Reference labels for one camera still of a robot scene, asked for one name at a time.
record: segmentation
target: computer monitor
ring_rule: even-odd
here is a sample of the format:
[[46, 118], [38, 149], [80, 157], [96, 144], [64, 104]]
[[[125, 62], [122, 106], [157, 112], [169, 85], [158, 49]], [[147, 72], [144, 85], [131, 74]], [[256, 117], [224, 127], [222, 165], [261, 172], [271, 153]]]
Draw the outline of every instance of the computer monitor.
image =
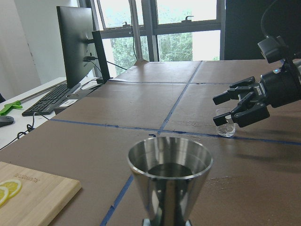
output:
[[67, 87], [72, 88], [78, 84], [94, 67], [95, 42], [97, 56], [103, 80], [109, 78], [109, 69], [103, 49], [100, 31], [93, 38], [93, 19], [90, 8], [57, 6], [57, 16], [60, 27], [63, 58], [65, 63]]

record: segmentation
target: window latch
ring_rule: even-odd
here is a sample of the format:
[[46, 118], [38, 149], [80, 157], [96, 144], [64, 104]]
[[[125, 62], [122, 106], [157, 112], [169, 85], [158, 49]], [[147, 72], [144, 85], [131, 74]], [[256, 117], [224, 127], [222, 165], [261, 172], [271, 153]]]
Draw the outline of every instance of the window latch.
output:
[[193, 16], [186, 16], [185, 20], [182, 20], [182, 23], [191, 22], [191, 20], [189, 20], [188, 17], [193, 17]]
[[123, 22], [123, 24], [124, 24], [124, 25], [122, 25], [122, 28], [128, 28], [128, 27], [131, 27], [131, 25], [130, 25], [130, 24], [127, 24], [126, 21]]

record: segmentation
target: stainless steel jigger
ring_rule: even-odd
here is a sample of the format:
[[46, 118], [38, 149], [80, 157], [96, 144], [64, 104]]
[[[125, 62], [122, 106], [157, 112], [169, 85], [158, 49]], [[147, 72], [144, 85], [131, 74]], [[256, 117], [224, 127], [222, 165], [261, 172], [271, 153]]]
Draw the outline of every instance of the stainless steel jigger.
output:
[[153, 137], [135, 144], [127, 160], [148, 212], [143, 226], [190, 226], [213, 164], [208, 150], [185, 138]]

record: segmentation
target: sticker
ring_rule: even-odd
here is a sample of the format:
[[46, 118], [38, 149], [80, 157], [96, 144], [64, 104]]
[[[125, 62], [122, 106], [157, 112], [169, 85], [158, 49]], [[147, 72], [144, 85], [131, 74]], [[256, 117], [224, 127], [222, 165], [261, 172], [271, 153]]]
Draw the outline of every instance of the sticker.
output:
[[69, 107], [70, 105], [74, 104], [76, 101], [77, 100], [75, 99], [66, 100], [64, 103], [60, 105], [60, 107]]

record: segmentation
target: green object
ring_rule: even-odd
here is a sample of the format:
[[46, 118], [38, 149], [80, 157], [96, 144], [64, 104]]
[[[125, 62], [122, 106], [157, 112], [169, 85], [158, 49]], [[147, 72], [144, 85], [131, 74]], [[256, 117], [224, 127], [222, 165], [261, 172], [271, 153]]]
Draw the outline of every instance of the green object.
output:
[[13, 103], [4, 105], [4, 108], [0, 111], [0, 115], [7, 115], [13, 108], [22, 108], [21, 101], [17, 100]]

